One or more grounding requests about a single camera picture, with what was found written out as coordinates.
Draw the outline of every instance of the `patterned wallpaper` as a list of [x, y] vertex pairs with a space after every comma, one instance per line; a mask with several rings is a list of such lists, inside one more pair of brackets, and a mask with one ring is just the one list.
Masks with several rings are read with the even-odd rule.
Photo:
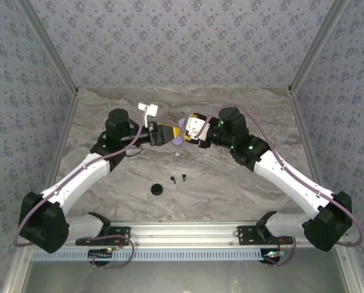
[[[297, 97], [325, 183], [352, 196], [364, 229], [364, 0], [350, 1]], [[364, 243], [356, 251], [364, 269]]]
[[287, 85], [332, 0], [32, 0], [78, 87]]
[[43, 188], [69, 102], [16, 2], [0, 0], [0, 288], [21, 200]]

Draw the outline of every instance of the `marble surface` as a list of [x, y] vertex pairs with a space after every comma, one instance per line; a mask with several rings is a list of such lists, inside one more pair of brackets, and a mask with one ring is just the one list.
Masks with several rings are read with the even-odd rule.
[[[208, 115], [226, 103], [248, 107], [259, 119], [281, 154], [310, 177], [307, 159], [294, 115], [282, 89], [247, 87], [80, 89], [59, 179], [89, 152], [110, 110], [121, 107], [137, 120], [139, 101], [159, 106], [156, 121], [177, 121], [198, 112]], [[247, 118], [250, 132], [259, 135]], [[175, 153], [180, 153], [176, 167]], [[175, 176], [176, 184], [170, 180]], [[154, 183], [163, 186], [152, 195]], [[125, 158], [95, 183], [72, 207], [69, 215], [98, 212], [111, 220], [257, 220], [267, 211], [300, 212], [296, 203], [274, 184], [234, 162], [229, 151], [212, 146], [200, 149], [183, 143], [144, 145], [140, 155]]]

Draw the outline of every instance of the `black round disc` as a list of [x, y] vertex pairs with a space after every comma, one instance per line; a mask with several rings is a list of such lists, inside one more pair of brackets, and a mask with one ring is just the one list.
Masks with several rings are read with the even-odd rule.
[[159, 183], [153, 184], [151, 188], [151, 192], [154, 195], [160, 195], [163, 192], [163, 186], [161, 186]]

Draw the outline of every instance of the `purple cable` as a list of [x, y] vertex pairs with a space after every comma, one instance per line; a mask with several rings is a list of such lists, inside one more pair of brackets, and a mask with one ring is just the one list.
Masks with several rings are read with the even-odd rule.
[[129, 258], [127, 259], [127, 261], [123, 262], [122, 264], [118, 264], [116, 266], [107, 266], [107, 267], [99, 267], [95, 264], [95, 259], [96, 257], [99, 255], [99, 253], [95, 254], [93, 257], [92, 257], [92, 265], [94, 266], [94, 269], [101, 269], [101, 270], [112, 270], [112, 269], [119, 269], [121, 267], [124, 267], [128, 264], [130, 264], [130, 262], [132, 261], [133, 257], [134, 257], [134, 244], [133, 244], [133, 241], [129, 238], [129, 237], [126, 237], [126, 236], [123, 236], [123, 235], [108, 235], [108, 236], [100, 236], [100, 237], [86, 237], [84, 239], [87, 239], [87, 240], [104, 240], [104, 239], [110, 239], [110, 238], [118, 238], [118, 239], [125, 239], [128, 241], [128, 243], [130, 243], [130, 245], [132, 246], [132, 253], [130, 254]]
[[284, 262], [282, 262], [280, 264], [277, 264], [272, 259], [269, 259], [269, 258], [263, 258], [263, 259], [272, 263], [272, 264], [269, 264], [269, 266], [273, 266], [273, 267], [283, 267], [283, 266], [286, 266], [294, 258], [294, 255], [296, 254], [297, 242], [296, 242], [296, 238], [295, 237], [293, 237], [293, 243], [294, 243], [294, 245], [293, 245], [293, 251], [291, 252], [289, 258], [286, 259]]
[[130, 144], [128, 144], [127, 146], [125, 146], [122, 150], [116, 151], [114, 153], [111, 154], [107, 154], [105, 156], [102, 157], [97, 157], [96, 159], [93, 159], [92, 161], [86, 163], [83, 167], [81, 167], [80, 169], [78, 169], [76, 172], [74, 172], [71, 176], [69, 176], [63, 183], [61, 183], [61, 185], [59, 185], [59, 187], [57, 187], [51, 194], [49, 194], [47, 197], [44, 197], [39, 203], [37, 203], [28, 213], [27, 215], [23, 218], [22, 222], [20, 223], [14, 238], [13, 238], [13, 245], [15, 247], [24, 247], [24, 246], [28, 246], [28, 245], [32, 245], [32, 243], [18, 243], [18, 238], [20, 236], [20, 233], [22, 232], [23, 227], [25, 226], [25, 224], [27, 223], [27, 221], [31, 218], [31, 216], [35, 213], [35, 211], [37, 209], [40, 208], [40, 206], [42, 206], [44, 203], [46, 203], [50, 198], [52, 198], [56, 192], [60, 191], [64, 186], [66, 186], [73, 178], [75, 178], [81, 171], [85, 170], [86, 168], [88, 168], [89, 166], [93, 165], [94, 163], [100, 161], [100, 160], [104, 160], [104, 159], [108, 159], [110, 157], [114, 157], [117, 156], [121, 153], [123, 153], [124, 151], [126, 151], [128, 148], [130, 148], [132, 145], [135, 144], [135, 142], [138, 140], [141, 132], [143, 130], [143, 118], [140, 119], [140, 125], [138, 127], [138, 131], [136, 136], [134, 137], [134, 139], [131, 141]]
[[282, 162], [282, 160], [280, 159], [280, 156], [278, 154], [278, 152], [276, 151], [273, 143], [270, 141], [270, 139], [268, 138], [268, 136], [266, 135], [266, 132], [263, 130], [263, 128], [261, 127], [260, 123], [257, 121], [257, 119], [255, 118], [255, 116], [247, 109], [245, 109], [243, 106], [237, 105], [237, 104], [229, 104], [223, 107], [218, 108], [216, 111], [214, 111], [213, 113], [211, 113], [207, 118], [205, 123], [203, 124], [201, 130], [198, 132], [198, 134], [196, 136], [194, 136], [194, 138], [198, 138], [202, 131], [204, 130], [205, 126], [209, 123], [210, 119], [212, 119], [214, 117], [214, 115], [216, 115], [219, 111], [221, 111], [224, 108], [227, 107], [238, 107], [239, 109], [241, 109], [244, 113], [246, 113], [249, 118], [251, 118], [251, 120], [256, 124], [256, 126], [259, 128], [259, 131], [262, 133], [262, 135], [264, 136], [270, 150], [273, 152], [274, 157], [276, 158], [276, 160], [278, 161], [279, 165], [293, 178], [295, 179], [298, 183], [302, 184], [303, 186], [305, 186], [306, 188], [308, 188], [309, 190], [311, 190], [312, 192], [318, 194], [319, 196], [321, 196], [323, 199], [329, 201], [330, 203], [334, 204], [336, 207], [338, 207], [339, 209], [341, 209], [356, 225], [356, 227], [358, 228], [359, 231], [359, 239], [357, 242], [354, 243], [342, 243], [342, 242], [337, 242], [338, 245], [344, 246], [344, 247], [355, 247], [360, 245], [363, 242], [363, 238], [364, 238], [364, 233], [363, 233], [363, 229], [361, 224], [359, 223], [359, 221], [354, 217], [354, 215], [352, 213], [350, 213], [345, 207], [343, 207], [341, 204], [339, 204], [337, 201], [333, 200], [332, 198], [329, 198], [327, 195], [320, 193], [319, 190], [313, 188], [312, 186], [310, 186], [309, 184], [307, 184], [305, 181], [303, 181], [302, 179], [298, 178], [297, 175], [295, 175], [291, 170], [287, 169], [287, 167], [285, 166], [285, 164]]

